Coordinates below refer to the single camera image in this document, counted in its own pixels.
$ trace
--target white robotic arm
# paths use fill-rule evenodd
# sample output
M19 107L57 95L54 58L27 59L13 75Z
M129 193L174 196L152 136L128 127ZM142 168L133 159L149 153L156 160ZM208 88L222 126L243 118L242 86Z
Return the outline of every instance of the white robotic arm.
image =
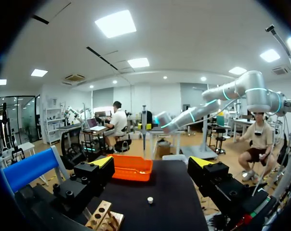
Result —
M200 107L189 108L172 120L167 112L162 112L156 116L156 121L164 132L170 133L218 111L218 99L238 99L243 95L246 95L247 109L251 112L274 112L278 116L291 112L291 101L281 92L268 90L261 72L248 71L233 82L203 92L206 103Z

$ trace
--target orange bin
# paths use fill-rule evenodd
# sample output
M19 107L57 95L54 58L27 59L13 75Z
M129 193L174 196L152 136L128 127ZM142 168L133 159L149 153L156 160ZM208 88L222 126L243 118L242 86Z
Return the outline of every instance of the orange bin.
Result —
M115 163L115 174L112 178L122 180L148 181L152 172L153 161L140 156L110 154Z

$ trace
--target ceiling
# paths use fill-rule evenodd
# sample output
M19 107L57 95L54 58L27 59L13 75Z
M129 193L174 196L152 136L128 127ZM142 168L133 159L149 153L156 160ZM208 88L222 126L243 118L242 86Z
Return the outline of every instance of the ceiling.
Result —
M108 39L94 21L122 10L130 11L137 31ZM92 90L90 85L96 90L140 82L224 84L238 77L228 72L235 66L259 70L266 81L291 78L271 73L289 61L265 28L274 24L283 40L291 33L252 0L57 0L36 15L49 23L29 20L6 56L0 78L8 81L0 89L40 89L61 84L70 74L86 77L86 83L73 87L82 91ZM265 62L259 55L268 49L281 58ZM142 57L149 67L129 68L127 60ZM48 73L32 77L35 68Z

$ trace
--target computer monitor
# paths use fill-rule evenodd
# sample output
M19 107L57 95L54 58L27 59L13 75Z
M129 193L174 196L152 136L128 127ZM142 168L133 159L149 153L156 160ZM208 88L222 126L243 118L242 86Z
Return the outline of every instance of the computer monitor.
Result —
M87 119L87 122L88 122L89 128L93 128L93 127L97 126L97 122L96 122L95 118Z

